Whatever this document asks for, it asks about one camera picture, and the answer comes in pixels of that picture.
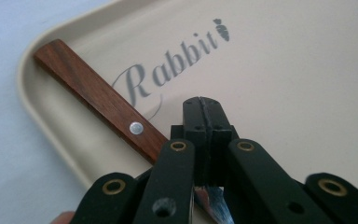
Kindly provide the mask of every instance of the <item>beige tray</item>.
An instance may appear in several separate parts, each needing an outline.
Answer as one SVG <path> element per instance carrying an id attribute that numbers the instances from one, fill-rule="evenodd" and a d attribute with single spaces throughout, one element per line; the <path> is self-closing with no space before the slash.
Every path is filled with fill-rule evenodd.
<path id="1" fill-rule="evenodd" d="M 30 45 L 19 69 L 21 99 L 86 186 L 150 166 L 35 65 L 33 52 L 60 38 L 167 137 L 182 122 L 182 102 L 207 96 L 293 178 L 328 172 L 358 186 L 355 5 L 111 3 Z"/>

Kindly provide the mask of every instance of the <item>light blue surface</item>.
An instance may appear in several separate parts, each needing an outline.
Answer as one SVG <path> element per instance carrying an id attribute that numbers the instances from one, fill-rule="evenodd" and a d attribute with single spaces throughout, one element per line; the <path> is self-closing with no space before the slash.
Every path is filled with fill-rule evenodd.
<path id="1" fill-rule="evenodd" d="M 17 67 L 48 28 L 107 2 L 0 0 L 0 223 L 49 223 L 86 192 L 21 105 Z"/>

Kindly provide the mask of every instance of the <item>wooden handle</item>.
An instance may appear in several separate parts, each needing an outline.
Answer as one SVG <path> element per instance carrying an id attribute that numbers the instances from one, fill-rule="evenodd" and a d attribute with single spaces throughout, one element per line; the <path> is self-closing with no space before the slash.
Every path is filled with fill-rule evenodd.
<path id="1" fill-rule="evenodd" d="M 148 161 L 154 163 L 167 141 L 149 121 L 106 83 L 60 39 L 51 41 L 35 54 L 36 61 L 80 102 L 106 123 Z M 133 134 L 130 125 L 139 122 L 144 130 Z"/>

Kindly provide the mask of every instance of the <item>brass-ringed hole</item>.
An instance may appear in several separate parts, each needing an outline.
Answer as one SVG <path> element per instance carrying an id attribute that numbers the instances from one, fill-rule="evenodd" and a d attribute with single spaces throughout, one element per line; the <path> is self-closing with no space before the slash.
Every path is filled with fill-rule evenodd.
<path id="1" fill-rule="evenodd" d="M 322 190 L 334 196 L 343 197 L 348 194 L 347 189 L 342 184 L 332 179 L 320 179 L 318 185 Z"/>
<path id="2" fill-rule="evenodd" d="M 126 182 L 121 179 L 113 179 L 103 184 L 103 193 L 114 195 L 123 191 L 124 188 L 126 188 Z"/>
<path id="3" fill-rule="evenodd" d="M 248 142 L 239 142 L 237 144 L 237 148 L 243 151 L 252 151 L 253 149 L 255 149 L 255 146 Z"/>
<path id="4" fill-rule="evenodd" d="M 184 142 L 172 142 L 171 149 L 174 151 L 183 151 L 187 148 L 186 143 Z"/>

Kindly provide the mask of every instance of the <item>wood grain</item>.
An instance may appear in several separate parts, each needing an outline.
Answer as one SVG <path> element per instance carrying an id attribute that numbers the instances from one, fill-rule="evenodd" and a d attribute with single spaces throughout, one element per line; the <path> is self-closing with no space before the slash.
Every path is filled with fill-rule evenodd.
<path id="1" fill-rule="evenodd" d="M 63 41 L 56 39 L 37 50 L 36 61 L 118 136 L 154 163 L 167 141 L 149 121 L 105 82 Z M 141 134 L 130 132 L 134 121 L 144 126 Z"/>

